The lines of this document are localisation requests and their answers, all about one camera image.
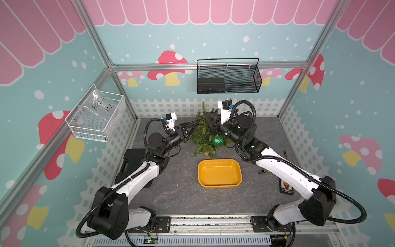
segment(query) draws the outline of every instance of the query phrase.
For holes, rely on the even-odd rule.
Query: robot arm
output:
[[[251,112],[237,114],[239,104],[248,104]],[[267,227],[276,232],[282,225],[295,221],[310,221],[323,226],[327,219],[345,224],[355,224],[366,219],[365,209],[354,199],[335,189],[335,181],[329,176],[323,179],[304,171],[288,160],[283,159],[267,144],[254,137],[255,108],[245,100],[232,105],[231,100],[218,101],[221,115],[203,113],[211,128],[211,134],[220,133],[235,143],[235,150],[243,161],[269,170],[277,177],[290,184],[302,198],[286,205],[274,206],[266,217]],[[361,211],[361,216],[353,220],[330,218],[329,215],[336,204],[336,195],[344,197]]]
[[[162,122],[164,128],[173,129],[174,132],[167,137],[163,137],[160,133],[151,134],[148,141],[145,140],[147,146],[141,165],[119,183],[110,188],[101,187],[97,191],[91,210],[76,229],[77,237],[86,238],[101,233],[111,239],[117,239],[126,229],[137,226],[141,226],[147,232],[154,229],[156,213],[153,210],[145,207],[129,209],[128,205],[149,181],[156,178],[166,168],[170,160],[166,154],[181,142],[186,143],[197,129],[197,121],[174,126],[176,119],[173,113],[170,121],[167,121],[168,124],[165,124],[162,119],[154,119]],[[147,135],[150,123],[151,121],[145,128],[144,137]],[[85,222],[96,232],[81,233]]]

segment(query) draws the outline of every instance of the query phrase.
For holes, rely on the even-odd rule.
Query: vent grille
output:
[[[132,243],[138,246],[155,246],[154,244],[143,244],[144,236],[130,235]],[[270,236],[265,235],[222,235],[222,236],[159,236],[156,246],[262,246],[271,245]],[[93,247],[130,246],[125,236],[111,240],[105,236],[96,236]]]

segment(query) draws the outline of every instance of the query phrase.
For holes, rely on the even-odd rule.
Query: mushroom illustration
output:
[[[183,64],[188,61],[180,54],[174,51],[164,51],[162,55],[155,62],[156,64]],[[177,77],[177,72],[191,74],[192,70],[164,70],[164,71],[149,71],[148,78],[151,80],[158,80],[166,77],[165,85],[169,87],[180,85],[180,80]]]
[[[395,181],[382,178],[378,180],[377,187],[383,196],[395,204]]]
[[[350,149],[349,152],[343,153],[343,158],[350,166],[355,167],[359,161],[363,160],[370,174],[374,175],[380,170],[383,154],[375,139],[341,136],[340,143],[342,144],[339,145],[340,148],[344,146]]]
[[[296,79],[299,76],[300,72],[301,72],[301,69],[295,68],[285,75],[285,79],[287,79],[287,80]],[[325,73],[324,57],[320,54],[318,56],[317,60],[315,61],[313,67],[310,69],[310,72],[307,74],[306,78],[303,80],[299,90],[301,92],[306,93],[307,86],[310,81],[313,83],[315,90],[320,89],[320,87],[322,85],[322,81],[324,79],[324,73]]]
[[[121,83],[126,85],[128,82],[129,87],[137,87],[139,84],[136,82],[135,78],[144,79],[145,76],[141,71],[120,71],[117,73]]]
[[[45,115],[39,121],[38,133],[40,136],[40,144],[37,145],[37,149],[42,148],[47,143],[68,113],[69,111],[54,111]],[[81,157],[84,147],[85,142],[78,140],[70,133],[44,168],[45,177],[48,180],[57,178],[62,171],[65,154],[69,155],[71,160],[76,163]]]
[[[266,87],[270,85],[270,78],[278,78],[282,77],[281,69],[261,69],[260,71],[262,77],[261,87]]]
[[[23,243],[26,226],[40,229],[48,215],[48,207],[36,207],[35,204],[47,191],[46,185],[34,185],[1,229],[3,247],[19,247]]]

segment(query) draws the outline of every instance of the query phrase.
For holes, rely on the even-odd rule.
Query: plastic bag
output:
[[[80,127],[89,127],[92,121],[107,123],[116,107],[117,105],[108,95],[94,89],[87,100],[84,101],[84,104],[78,105],[78,110],[80,110],[82,116],[77,119],[76,124]]]

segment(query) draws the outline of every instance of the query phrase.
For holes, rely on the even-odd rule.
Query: white wire basket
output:
[[[85,123],[84,128],[79,127],[77,123],[80,122],[80,119],[84,118],[84,115],[82,111],[78,109],[78,105],[85,104],[88,95],[92,94],[93,90],[95,89],[97,89],[96,85],[93,84],[83,96],[83,98],[80,100],[80,102],[76,106],[74,106],[71,112],[67,115],[65,121],[67,122],[71,132],[73,132],[73,135],[76,138],[108,142],[115,127],[118,124],[118,121],[121,119],[123,113],[125,112],[125,97],[120,94],[101,91],[102,93],[106,94],[110,99],[112,99],[114,103],[117,104],[110,119],[107,121],[92,114],[88,119],[83,119]]]

